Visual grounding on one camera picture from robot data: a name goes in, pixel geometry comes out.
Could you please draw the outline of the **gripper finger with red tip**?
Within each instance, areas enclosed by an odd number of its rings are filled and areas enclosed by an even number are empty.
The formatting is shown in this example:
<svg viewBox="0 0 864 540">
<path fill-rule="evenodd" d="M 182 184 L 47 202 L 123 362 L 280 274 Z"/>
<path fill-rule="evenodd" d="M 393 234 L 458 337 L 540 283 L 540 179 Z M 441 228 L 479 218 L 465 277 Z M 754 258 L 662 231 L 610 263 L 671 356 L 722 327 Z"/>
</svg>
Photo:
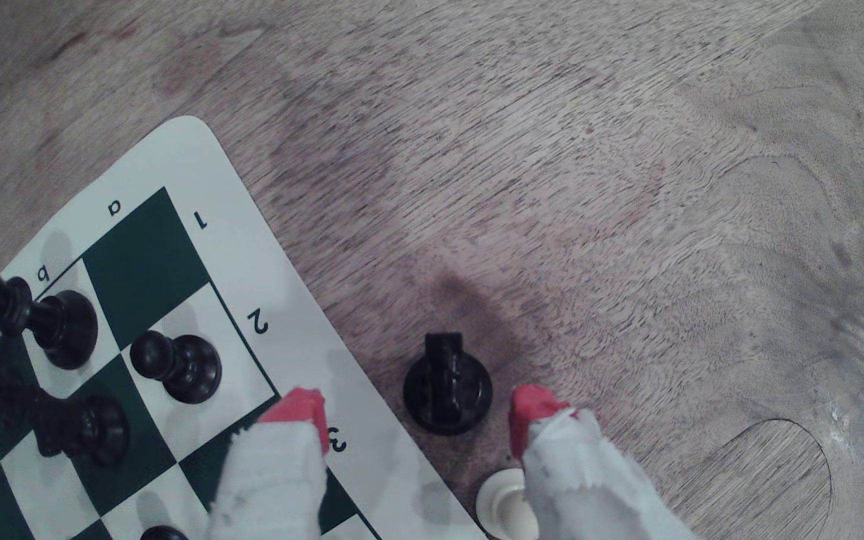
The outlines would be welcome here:
<svg viewBox="0 0 864 540">
<path fill-rule="evenodd" d="M 295 387 L 232 436 L 208 539 L 320 539 L 330 448 L 325 398 Z"/>
<path fill-rule="evenodd" d="M 510 393 L 510 452 L 540 539 L 695 539 L 592 408 L 539 384 Z"/>
</svg>

